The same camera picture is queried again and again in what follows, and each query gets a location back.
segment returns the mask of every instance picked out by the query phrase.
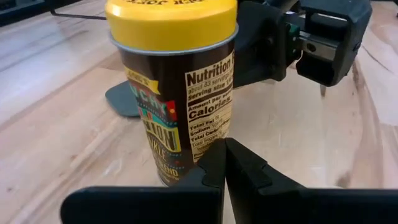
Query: wood grain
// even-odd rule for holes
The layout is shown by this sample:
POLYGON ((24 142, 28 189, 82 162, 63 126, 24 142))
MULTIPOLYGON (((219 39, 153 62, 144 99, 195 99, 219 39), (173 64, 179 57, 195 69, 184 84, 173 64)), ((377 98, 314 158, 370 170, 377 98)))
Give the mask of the wood grain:
MULTIPOLYGON (((373 9, 339 85, 322 96, 292 66, 282 82, 239 88, 229 136, 309 187, 398 188, 398 7, 373 9)), ((0 28, 0 223, 59 223, 62 200, 86 186, 161 185, 143 125, 104 97, 126 79, 108 31, 48 13, 0 28)))

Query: yellow lid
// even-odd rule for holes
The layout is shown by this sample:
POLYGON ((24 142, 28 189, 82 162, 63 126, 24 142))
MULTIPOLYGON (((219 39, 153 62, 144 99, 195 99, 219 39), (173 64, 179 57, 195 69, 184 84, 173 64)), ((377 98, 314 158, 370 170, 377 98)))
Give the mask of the yellow lid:
POLYGON ((237 0, 108 0, 113 38, 139 50, 189 50, 213 45, 236 28, 237 0))

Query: light wood surface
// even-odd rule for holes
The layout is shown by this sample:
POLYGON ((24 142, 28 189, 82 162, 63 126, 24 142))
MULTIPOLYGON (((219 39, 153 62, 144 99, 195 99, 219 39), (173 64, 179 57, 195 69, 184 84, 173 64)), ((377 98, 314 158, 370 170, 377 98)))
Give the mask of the light wood surface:
MULTIPOLYGON (((59 12, 103 15, 104 1, 59 12)), ((398 7, 373 3, 352 72, 324 97, 288 70, 234 91, 229 136, 308 187, 398 188, 398 7)), ((105 91, 126 78, 106 21, 49 13, 0 28, 0 223, 59 223, 70 192, 161 185, 138 119, 105 91)), ((226 197, 224 222, 233 223, 226 197)))

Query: can label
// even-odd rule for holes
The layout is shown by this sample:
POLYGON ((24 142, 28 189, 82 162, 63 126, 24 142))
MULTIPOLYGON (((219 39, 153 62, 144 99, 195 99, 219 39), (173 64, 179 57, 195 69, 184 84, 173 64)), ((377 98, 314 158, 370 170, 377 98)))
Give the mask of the can label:
POLYGON ((160 178, 167 185, 180 180, 215 139, 228 134, 233 49, 232 41, 173 56, 120 49, 160 178))

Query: nutrition facts label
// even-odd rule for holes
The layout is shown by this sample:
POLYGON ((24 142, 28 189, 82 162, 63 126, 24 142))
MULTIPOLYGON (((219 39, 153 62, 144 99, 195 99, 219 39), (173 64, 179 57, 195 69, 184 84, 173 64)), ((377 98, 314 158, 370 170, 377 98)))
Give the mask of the nutrition facts label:
POLYGON ((234 52, 222 61, 185 74, 188 132, 197 160, 217 138, 225 138, 231 119, 234 52))

